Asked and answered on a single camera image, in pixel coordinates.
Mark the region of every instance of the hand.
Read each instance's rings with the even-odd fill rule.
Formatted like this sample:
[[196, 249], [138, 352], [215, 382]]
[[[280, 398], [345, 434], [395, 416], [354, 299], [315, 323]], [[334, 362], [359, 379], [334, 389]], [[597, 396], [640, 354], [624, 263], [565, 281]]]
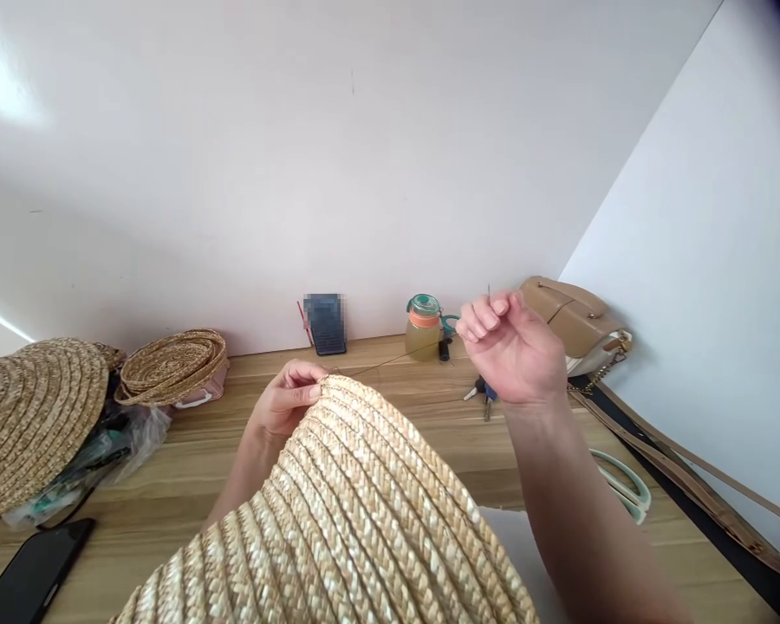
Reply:
[[563, 344], [518, 292], [479, 297], [462, 307], [457, 333], [499, 398], [523, 406], [566, 400]]
[[246, 431], [269, 438], [288, 438], [309, 406], [321, 398], [318, 380], [327, 374], [326, 368], [312, 362], [287, 362], [257, 400]]

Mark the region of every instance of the gold chain strap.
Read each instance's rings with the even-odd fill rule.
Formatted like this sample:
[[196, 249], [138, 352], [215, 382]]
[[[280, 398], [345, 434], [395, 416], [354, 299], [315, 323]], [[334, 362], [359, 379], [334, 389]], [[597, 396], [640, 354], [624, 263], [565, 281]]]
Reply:
[[623, 336], [620, 338], [620, 340], [621, 340], [621, 345], [615, 350], [615, 353], [613, 354], [613, 359], [610, 360], [607, 364], [605, 364], [601, 368], [599, 368], [598, 372], [595, 373], [595, 376], [584, 388], [578, 388], [573, 386], [572, 384], [569, 384], [569, 390], [576, 390], [581, 394], [586, 394], [587, 396], [591, 395], [592, 389], [595, 387], [595, 384], [601, 381], [604, 377], [606, 377], [607, 373], [609, 373], [610, 369], [613, 366], [627, 359], [627, 351], [630, 350], [630, 347], [632, 345], [630, 345], [629, 341]]

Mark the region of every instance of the phone screen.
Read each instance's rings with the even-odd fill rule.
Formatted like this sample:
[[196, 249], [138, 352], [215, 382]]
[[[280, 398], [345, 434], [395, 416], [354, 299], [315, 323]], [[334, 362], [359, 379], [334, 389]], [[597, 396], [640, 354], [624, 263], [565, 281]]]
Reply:
[[0, 575], [0, 622], [37, 624], [95, 526], [90, 518], [36, 533]]

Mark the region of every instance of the plastic bag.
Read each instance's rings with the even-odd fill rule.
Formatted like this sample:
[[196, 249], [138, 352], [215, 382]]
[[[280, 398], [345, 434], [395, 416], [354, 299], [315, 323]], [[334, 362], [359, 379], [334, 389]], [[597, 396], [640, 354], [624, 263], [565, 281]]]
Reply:
[[162, 445], [170, 425], [170, 417], [160, 408], [107, 402], [66, 468], [43, 491], [4, 513], [3, 520], [13, 530], [32, 529], [78, 501], [89, 488], [118, 483]]

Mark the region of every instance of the keys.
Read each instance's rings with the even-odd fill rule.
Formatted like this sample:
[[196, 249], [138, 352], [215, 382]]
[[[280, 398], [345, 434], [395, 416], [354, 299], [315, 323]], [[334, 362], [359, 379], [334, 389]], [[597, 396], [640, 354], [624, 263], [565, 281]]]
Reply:
[[494, 406], [494, 401], [497, 400], [497, 393], [494, 392], [494, 388], [485, 384], [485, 422], [491, 422], [491, 408]]
[[474, 388], [466, 394], [462, 400], [468, 400], [472, 396], [477, 396], [477, 394], [482, 394], [485, 392], [485, 380], [483, 379], [483, 376], [480, 375], [477, 377], [477, 380], [474, 382]]
[[483, 404], [483, 420], [485, 422], [491, 422], [491, 408], [494, 405], [494, 401], [497, 400], [497, 393], [494, 392], [494, 388], [485, 383], [482, 375], [477, 377], [477, 381], [474, 383], [474, 388], [463, 397], [462, 400], [468, 400], [478, 394], [485, 395], [485, 402]]

